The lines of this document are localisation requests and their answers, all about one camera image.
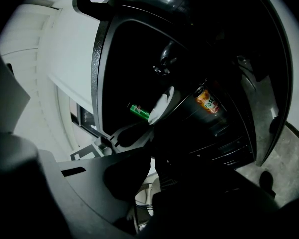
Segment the concrete floor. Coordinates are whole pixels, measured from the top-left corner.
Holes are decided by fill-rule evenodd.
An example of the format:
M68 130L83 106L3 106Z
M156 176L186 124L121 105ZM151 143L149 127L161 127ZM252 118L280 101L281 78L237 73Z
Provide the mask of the concrete floor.
M299 139L287 127L261 167L252 163L237 169L237 172L257 185L263 171L273 176L272 190L276 193L275 201L279 206L299 196Z

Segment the gray floor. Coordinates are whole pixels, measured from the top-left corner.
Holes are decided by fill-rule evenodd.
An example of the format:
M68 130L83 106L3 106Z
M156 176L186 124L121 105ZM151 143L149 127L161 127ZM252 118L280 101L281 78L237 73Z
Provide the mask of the gray floor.
M269 171L274 178L275 200L279 206L285 205L299 196L299 139L285 127L273 152L261 167L252 163L237 171L257 185L261 173Z

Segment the orange can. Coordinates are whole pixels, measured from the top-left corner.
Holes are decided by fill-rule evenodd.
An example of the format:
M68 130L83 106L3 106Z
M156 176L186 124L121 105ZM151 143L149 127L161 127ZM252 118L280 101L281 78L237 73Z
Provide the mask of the orange can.
M208 110L211 114L215 114L219 110L219 104L216 98L210 94L208 89L204 86L195 91L194 97L201 106Z

